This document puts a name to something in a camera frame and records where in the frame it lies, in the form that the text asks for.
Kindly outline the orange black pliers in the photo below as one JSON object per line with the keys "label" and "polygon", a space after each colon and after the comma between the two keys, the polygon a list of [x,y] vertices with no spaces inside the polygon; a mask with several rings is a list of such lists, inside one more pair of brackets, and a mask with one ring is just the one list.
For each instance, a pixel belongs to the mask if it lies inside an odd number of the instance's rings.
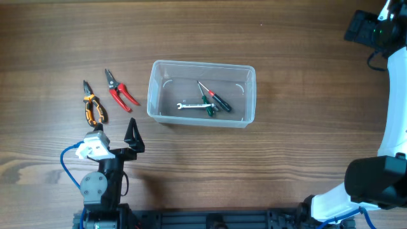
{"label": "orange black pliers", "polygon": [[[98,123],[107,123],[108,117],[105,108],[100,103],[98,97],[93,93],[90,85],[87,81],[83,81],[83,89],[85,97],[83,102],[85,103],[85,118],[89,126],[95,127]],[[96,121],[93,115],[93,107],[96,107],[99,114],[99,120]]]}

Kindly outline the red handled cutters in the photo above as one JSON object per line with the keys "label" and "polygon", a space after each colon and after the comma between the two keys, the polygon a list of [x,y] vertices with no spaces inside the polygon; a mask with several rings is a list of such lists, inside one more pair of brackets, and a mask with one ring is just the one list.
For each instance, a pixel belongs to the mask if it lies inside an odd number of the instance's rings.
{"label": "red handled cutters", "polygon": [[107,78],[107,84],[109,87],[109,93],[113,97],[113,99],[119,104],[121,108],[123,108],[126,112],[130,113],[132,109],[128,107],[124,101],[121,99],[120,94],[123,94],[131,103],[133,103],[136,106],[140,106],[140,103],[137,102],[128,92],[127,87],[125,84],[120,83],[119,81],[116,81],[114,78],[113,74],[109,69],[104,70],[106,78]]}

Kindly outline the silver socket wrench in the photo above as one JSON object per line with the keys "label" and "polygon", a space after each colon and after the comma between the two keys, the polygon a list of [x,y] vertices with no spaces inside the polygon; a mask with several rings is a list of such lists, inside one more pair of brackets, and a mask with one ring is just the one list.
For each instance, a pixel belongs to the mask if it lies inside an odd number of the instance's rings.
{"label": "silver socket wrench", "polygon": [[195,108],[202,108],[202,109],[206,109],[206,108],[212,108],[215,111],[219,111],[219,108],[217,105],[215,105],[214,103],[210,103],[210,104],[182,104],[182,103],[177,103],[176,104],[177,109],[195,109]]}

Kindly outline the red black screwdriver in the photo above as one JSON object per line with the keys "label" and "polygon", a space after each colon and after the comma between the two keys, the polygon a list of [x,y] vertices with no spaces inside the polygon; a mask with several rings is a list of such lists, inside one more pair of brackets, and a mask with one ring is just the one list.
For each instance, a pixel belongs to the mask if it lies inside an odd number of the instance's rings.
{"label": "red black screwdriver", "polygon": [[209,90],[205,85],[203,85],[201,82],[197,81],[197,83],[202,86],[206,91],[208,91],[209,95],[227,112],[230,112],[232,110],[232,107],[224,101],[218,94],[213,92],[212,90]]}

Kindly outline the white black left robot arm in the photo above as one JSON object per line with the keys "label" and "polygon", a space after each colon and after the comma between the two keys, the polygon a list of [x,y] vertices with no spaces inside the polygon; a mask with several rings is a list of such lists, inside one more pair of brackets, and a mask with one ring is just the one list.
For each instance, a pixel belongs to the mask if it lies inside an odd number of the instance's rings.
{"label": "white black left robot arm", "polygon": [[124,137],[126,148],[111,149],[110,140],[99,123],[86,134],[79,144],[76,155],[99,164],[98,170],[84,176],[79,184],[84,209],[75,214],[73,228],[136,229],[141,222],[128,204],[122,204],[122,183],[129,183],[124,163],[137,159],[145,151],[145,145],[138,131],[136,120],[131,118]]}

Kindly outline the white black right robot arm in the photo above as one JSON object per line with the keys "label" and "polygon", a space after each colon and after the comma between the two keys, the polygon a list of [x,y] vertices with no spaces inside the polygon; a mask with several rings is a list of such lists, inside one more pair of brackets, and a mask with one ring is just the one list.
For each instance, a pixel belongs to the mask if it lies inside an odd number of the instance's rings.
{"label": "white black right robot arm", "polygon": [[359,213],[406,207],[406,0],[387,1],[379,15],[357,10],[344,39],[386,59],[387,123],[376,156],[354,160],[342,184],[299,204],[297,222],[317,228]]}

